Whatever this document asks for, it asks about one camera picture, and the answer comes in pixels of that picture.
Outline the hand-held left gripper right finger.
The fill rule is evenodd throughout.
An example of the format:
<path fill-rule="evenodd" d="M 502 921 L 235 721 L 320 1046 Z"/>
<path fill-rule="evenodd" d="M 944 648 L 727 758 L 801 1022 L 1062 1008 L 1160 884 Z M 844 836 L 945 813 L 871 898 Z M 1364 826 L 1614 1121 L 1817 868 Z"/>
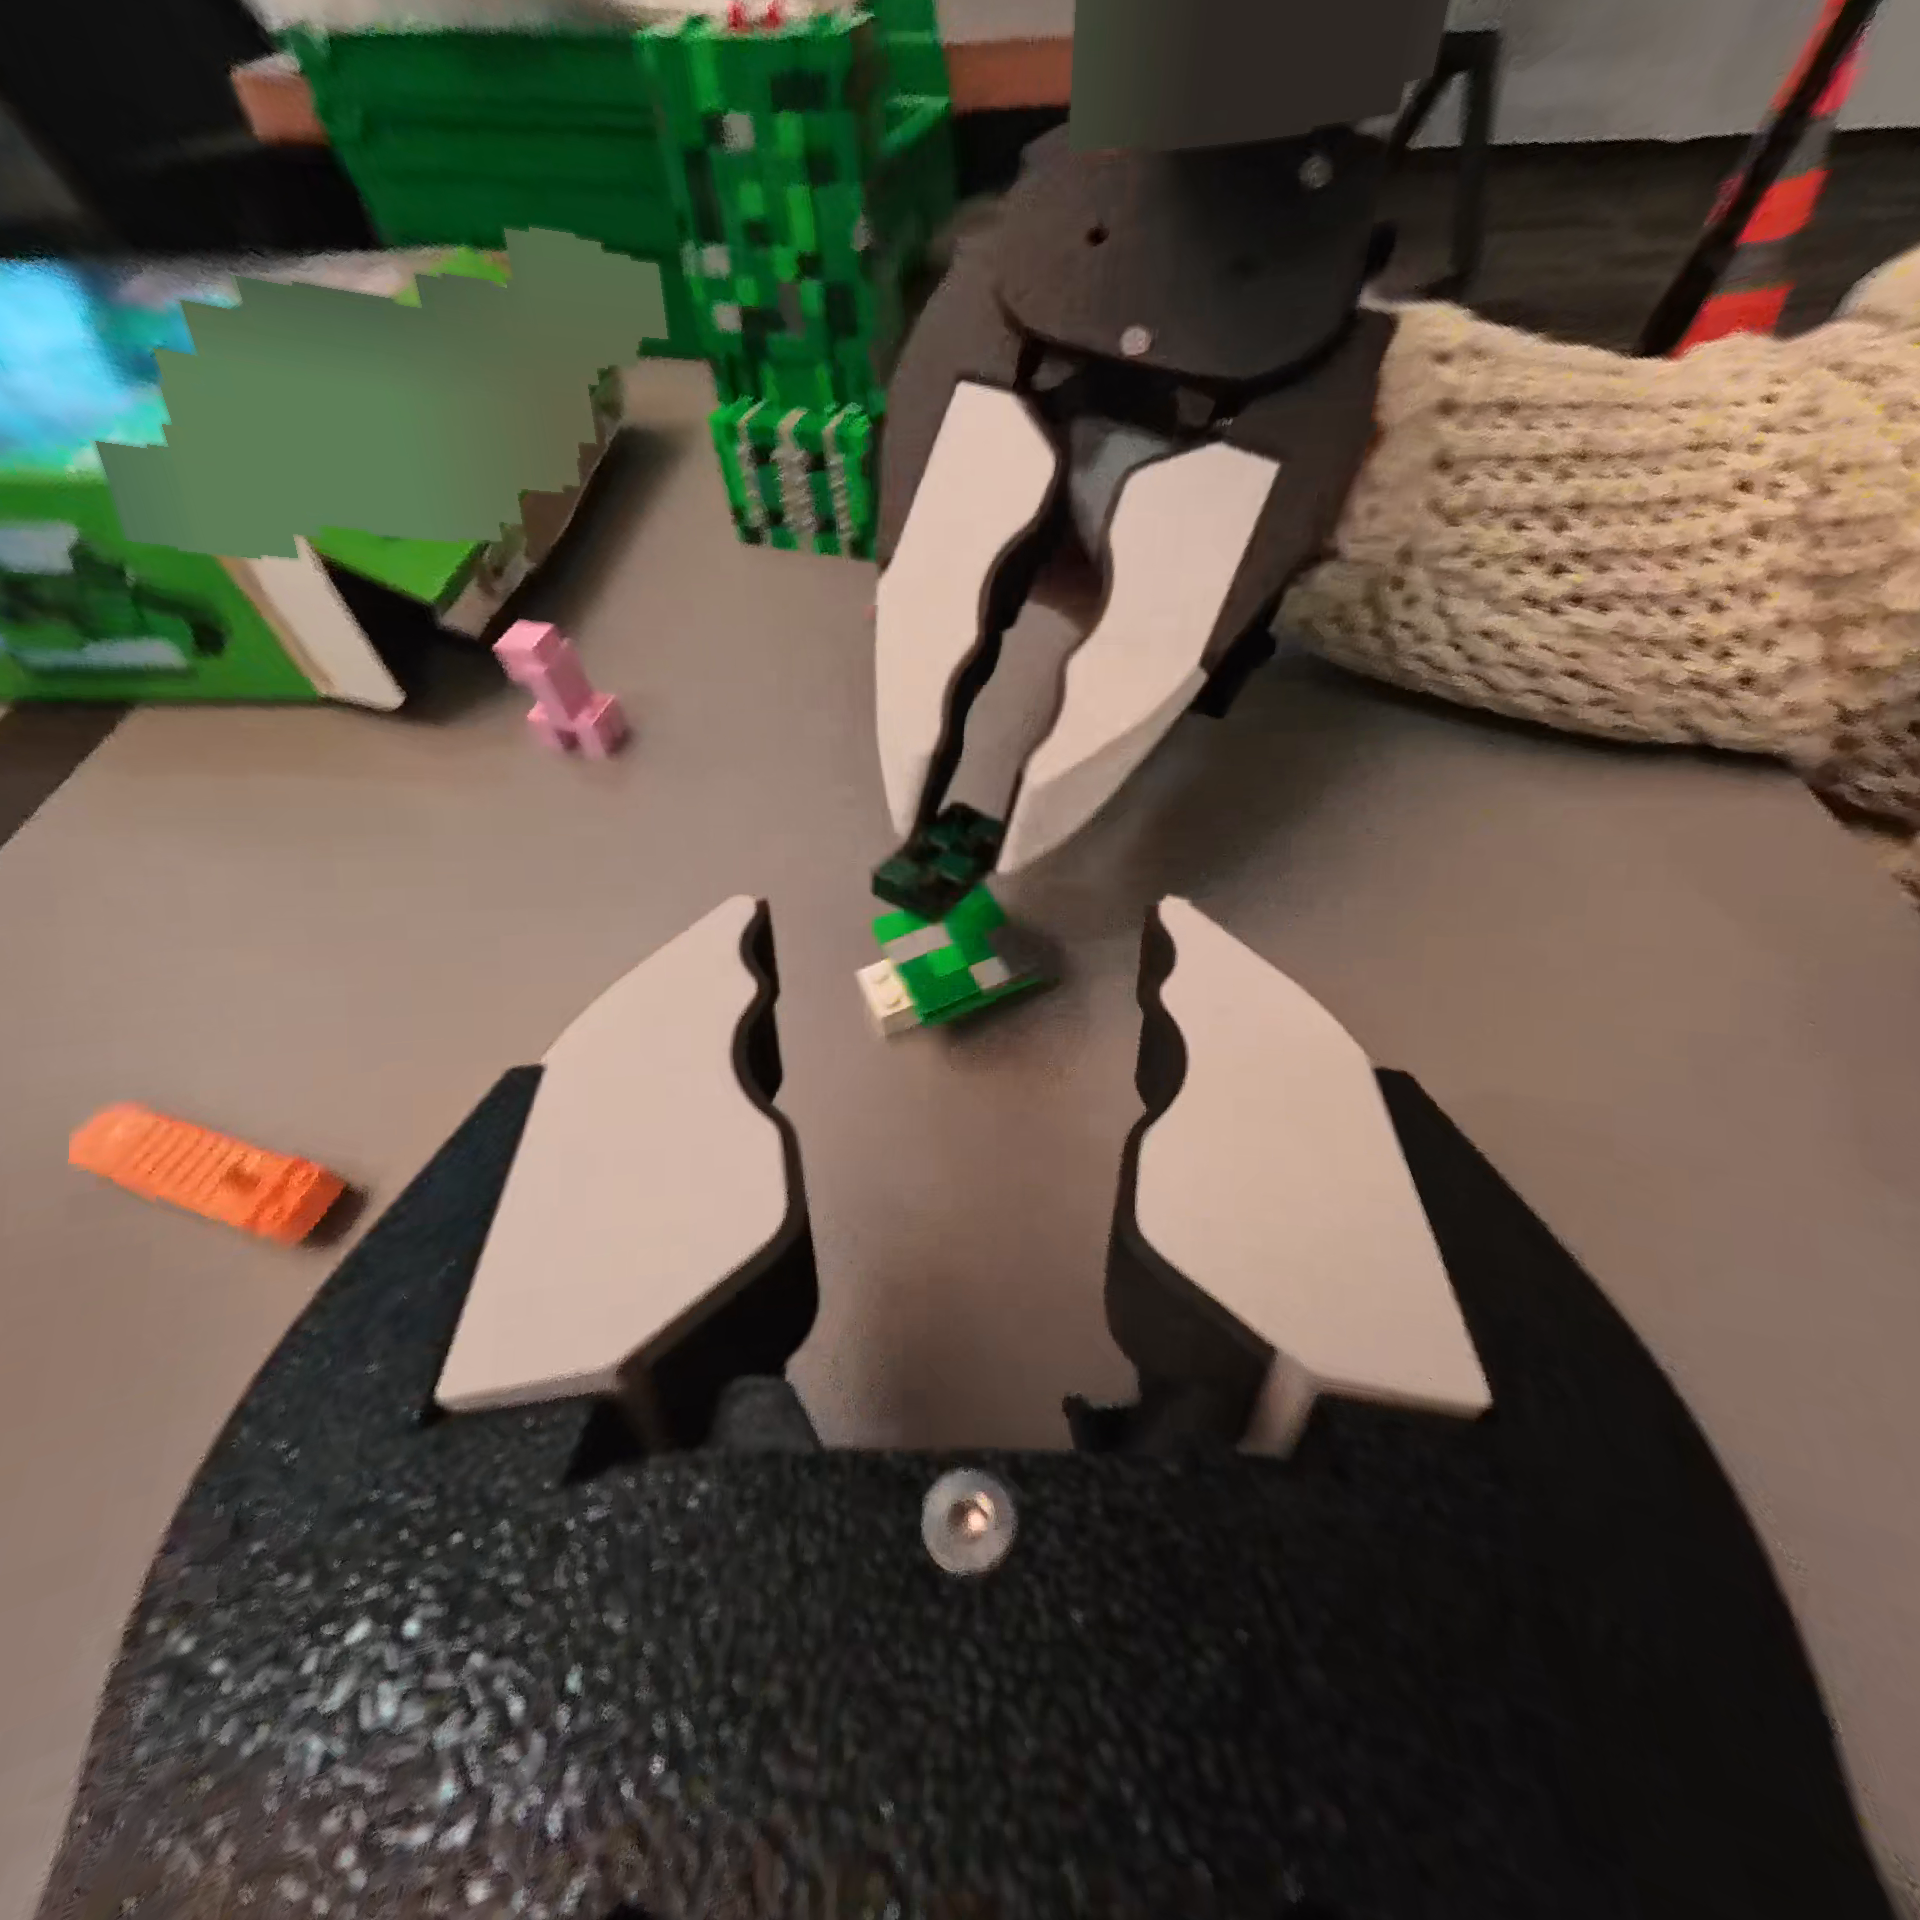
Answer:
<path fill-rule="evenodd" d="M 1324 1401 L 1477 1421 L 1495 1401 L 1375 1066 L 1182 895 L 1144 919 L 1140 1114 L 1107 1321 L 1118 1456 L 1287 1456 Z"/>

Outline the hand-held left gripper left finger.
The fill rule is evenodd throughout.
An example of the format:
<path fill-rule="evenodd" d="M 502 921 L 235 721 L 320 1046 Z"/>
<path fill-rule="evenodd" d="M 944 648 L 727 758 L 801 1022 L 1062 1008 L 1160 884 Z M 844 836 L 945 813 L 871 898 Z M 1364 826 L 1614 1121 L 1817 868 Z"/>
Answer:
<path fill-rule="evenodd" d="M 689 1452 L 733 1385 L 784 1378 L 821 1285 L 776 990 L 771 906 L 732 895 L 548 1046 L 436 1407 L 609 1401 Z"/>

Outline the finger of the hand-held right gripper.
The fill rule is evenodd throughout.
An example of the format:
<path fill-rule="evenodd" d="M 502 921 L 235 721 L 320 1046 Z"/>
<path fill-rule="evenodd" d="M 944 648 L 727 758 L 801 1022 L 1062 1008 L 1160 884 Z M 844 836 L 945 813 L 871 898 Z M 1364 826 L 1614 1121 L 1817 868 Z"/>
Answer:
<path fill-rule="evenodd" d="M 876 589 L 876 740 L 899 838 L 935 809 L 964 674 L 1001 624 L 1004 589 L 1038 553 L 1062 455 L 1017 391 L 951 391 Z"/>
<path fill-rule="evenodd" d="M 1190 705 L 1278 478 L 1280 463 L 1257 453 L 1175 453 L 1121 478 L 1107 527 L 1107 599 L 1023 762 L 998 876 L 1088 826 Z"/>

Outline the dark green lego plate strip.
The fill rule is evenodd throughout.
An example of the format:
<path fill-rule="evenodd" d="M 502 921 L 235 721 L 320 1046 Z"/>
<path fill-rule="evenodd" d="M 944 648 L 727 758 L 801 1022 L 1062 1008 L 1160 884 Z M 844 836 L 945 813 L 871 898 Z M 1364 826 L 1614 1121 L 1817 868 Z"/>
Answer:
<path fill-rule="evenodd" d="M 919 921 L 945 921 L 993 872 L 1001 841 L 998 817 L 951 802 L 872 868 L 871 893 Z"/>

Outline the bright green lego tile panel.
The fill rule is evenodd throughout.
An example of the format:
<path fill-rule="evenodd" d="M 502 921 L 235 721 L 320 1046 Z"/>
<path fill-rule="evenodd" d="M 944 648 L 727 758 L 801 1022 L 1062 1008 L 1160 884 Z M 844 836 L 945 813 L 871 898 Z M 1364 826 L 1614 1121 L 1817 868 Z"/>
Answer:
<path fill-rule="evenodd" d="M 1008 919 L 987 881 L 969 887 L 942 919 L 887 904 L 871 935 L 876 958 L 855 972 L 855 988 L 884 1038 L 981 1017 L 1059 977 L 1044 941 Z"/>

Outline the person's right forearm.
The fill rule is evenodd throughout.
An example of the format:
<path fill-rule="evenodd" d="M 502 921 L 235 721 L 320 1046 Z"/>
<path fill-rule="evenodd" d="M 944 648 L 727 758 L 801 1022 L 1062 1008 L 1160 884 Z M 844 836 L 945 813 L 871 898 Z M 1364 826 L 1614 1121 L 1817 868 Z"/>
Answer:
<path fill-rule="evenodd" d="M 1375 438 L 1280 626 L 1447 703 L 1780 761 L 1916 898 L 1917 254 L 1678 359 L 1380 310 Z"/>

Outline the green lego creeper model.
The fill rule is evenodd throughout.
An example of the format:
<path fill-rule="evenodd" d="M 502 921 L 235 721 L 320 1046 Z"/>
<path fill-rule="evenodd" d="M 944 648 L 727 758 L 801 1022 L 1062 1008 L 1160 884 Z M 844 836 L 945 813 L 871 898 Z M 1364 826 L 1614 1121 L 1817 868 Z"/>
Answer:
<path fill-rule="evenodd" d="M 868 560 L 887 386 L 957 204 L 937 7 L 669 5 L 636 55 L 736 535 Z"/>

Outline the pink lego pig figure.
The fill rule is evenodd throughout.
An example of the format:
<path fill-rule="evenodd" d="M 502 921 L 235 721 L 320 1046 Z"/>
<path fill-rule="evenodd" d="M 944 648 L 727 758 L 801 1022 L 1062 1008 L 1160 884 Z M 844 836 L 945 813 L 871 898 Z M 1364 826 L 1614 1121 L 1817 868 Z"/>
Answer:
<path fill-rule="evenodd" d="M 493 640 L 493 658 L 527 697 L 525 725 L 547 746 L 595 761 L 625 746 L 630 727 L 620 698 L 590 681 L 560 626 L 517 620 Z"/>

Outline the green lego set box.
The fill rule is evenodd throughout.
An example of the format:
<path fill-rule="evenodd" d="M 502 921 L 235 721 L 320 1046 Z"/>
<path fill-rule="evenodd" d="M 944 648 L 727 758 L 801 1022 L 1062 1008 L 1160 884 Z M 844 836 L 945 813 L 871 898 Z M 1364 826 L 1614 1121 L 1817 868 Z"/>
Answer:
<path fill-rule="evenodd" d="M 5 260 L 5 705 L 405 703 L 566 529 L 665 341 L 659 265 L 563 230 Z"/>

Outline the orange brick separator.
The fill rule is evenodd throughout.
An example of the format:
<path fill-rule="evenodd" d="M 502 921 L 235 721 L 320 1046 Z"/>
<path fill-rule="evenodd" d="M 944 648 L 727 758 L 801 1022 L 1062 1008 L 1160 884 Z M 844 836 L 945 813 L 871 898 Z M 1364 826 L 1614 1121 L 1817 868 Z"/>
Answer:
<path fill-rule="evenodd" d="M 347 1182 L 321 1164 L 135 1101 L 88 1114 L 65 1156 L 149 1202 L 284 1246 L 309 1240 L 347 1194 Z"/>

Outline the red black striped pole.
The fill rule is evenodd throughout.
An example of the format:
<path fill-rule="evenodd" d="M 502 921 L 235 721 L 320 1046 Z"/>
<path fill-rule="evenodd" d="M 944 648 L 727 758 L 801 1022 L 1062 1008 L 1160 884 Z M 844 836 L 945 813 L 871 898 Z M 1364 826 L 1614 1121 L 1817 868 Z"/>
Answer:
<path fill-rule="evenodd" d="M 1833 133 L 1879 1 L 1822 7 L 1766 118 L 1721 185 L 1691 250 L 1638 334 L 1636 353 L 1675 359 L 1742 334 L 1768 335 L 1791 295 L 1791 249 L 1830 173 Z"/>

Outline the large green brick-built block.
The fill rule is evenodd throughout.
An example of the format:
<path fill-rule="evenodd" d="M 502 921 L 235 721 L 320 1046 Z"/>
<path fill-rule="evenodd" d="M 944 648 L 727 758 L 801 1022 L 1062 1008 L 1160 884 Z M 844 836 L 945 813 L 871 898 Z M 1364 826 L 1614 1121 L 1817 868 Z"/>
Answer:
<path fill-rule="evenodd" d="M 501 249 L 547 229 L 677 254 L 636 32 L 294 24 L 279 46 L 384 241 Z"/>

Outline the black metal frame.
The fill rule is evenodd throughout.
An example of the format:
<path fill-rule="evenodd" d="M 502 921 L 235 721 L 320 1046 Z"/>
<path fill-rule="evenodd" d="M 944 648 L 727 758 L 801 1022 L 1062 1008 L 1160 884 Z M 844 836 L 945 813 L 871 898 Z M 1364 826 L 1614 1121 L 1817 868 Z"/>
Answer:
<path fill-rule="evenodd" d="M 1433 71 L 1405 97 L 1384 134 L 1387 164 L 1396 164 L 1451 84 L 1460 84 L 1456 182 L 1447 270 L 1417 289 L 1420 300 L 1447 302 L 1469 292 L 1486 250 L 1487 192 L 1492 178 L 1497 94 L 1502 77 L 1500 28 L 1443 30 Z"/>

